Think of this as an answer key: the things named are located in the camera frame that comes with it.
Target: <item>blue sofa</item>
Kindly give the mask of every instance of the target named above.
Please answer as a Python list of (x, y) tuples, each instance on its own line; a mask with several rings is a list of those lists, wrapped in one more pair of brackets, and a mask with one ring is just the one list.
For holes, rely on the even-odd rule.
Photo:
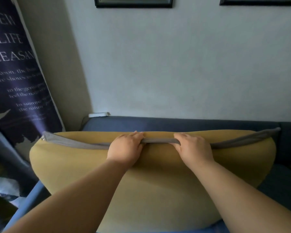
[[(273, 139), (277, 146), (275, 165), (259, 189), (291, 210), (291, 122), (268, 121), (231, 121), (231, 120), (197, 120), (164, 119), (142, 117), (96, 117), (91, 118), (82, 131), (171, 131), (189, 132), (218, 129), (238, 129), (260, 131), (281, 127), (281, 132)], [(17, 210), (5, 230), (19, 218), (49, 197), (50, 194), (39, 181), (28, 195), (25, 203)]]

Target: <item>picture frame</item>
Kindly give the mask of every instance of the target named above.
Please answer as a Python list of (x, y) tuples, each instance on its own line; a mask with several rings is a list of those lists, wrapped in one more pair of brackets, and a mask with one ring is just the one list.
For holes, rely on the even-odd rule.
[(221, 6), (291, 6), (291, 0), (220, 0)]
[(95, 0), (96, 8), (172, 8), (173, 0)]

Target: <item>patterned fabric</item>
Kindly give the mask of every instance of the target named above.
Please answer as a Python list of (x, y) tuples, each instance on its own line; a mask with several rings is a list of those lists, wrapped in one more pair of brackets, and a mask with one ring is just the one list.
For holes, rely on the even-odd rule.
[(0, 196), (16, 207), (19, 207), (26, 197), (22, 196), (19, 183), (7, 176), (0, 165)]

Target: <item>white power strip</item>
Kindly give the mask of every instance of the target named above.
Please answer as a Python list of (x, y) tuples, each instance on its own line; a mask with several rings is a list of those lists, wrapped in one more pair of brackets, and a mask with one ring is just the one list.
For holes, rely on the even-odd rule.
[(109, 112), (101, 112), (101, 113), (92, 113), (92, 114), (89, 114), (88, 117), (89, 118), (93, 118), (93, 117), (106, 117), (106, 116), (109, 116), (110, 113)]

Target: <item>gray fabric strip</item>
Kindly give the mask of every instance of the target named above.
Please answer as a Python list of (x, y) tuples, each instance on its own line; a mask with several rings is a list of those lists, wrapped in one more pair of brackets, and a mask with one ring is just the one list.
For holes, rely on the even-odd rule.
[[(246, 136), (237, 137), (235, 139), (221, 141), (217, 143), (210, 143), (212, 149), (225, 149), (232, 147), (239, 147), (243, 145), (253, 144), (259, 141), (262, 141), (266, 138), (269, 138), (281, 130), (280, 127), (274, 129), (266, 129), (259, 132), (255, 132)], [(56, 135), (51, 132), (43, 132), (42, 140), (45, 140), (50, 143), (64, 145), (73, 148), (79, 149), (92, 149), (92, 150), (107, 150), (111, 143), (99, 143), (99, 144), (88, 144), (80, 141), (75, 141), (72, 139), (68, 139), (66, 137), (62, 137)], [(175, 138), (144, 138), (141, 140), (141, 143), (177, 143), (180, 142)]]

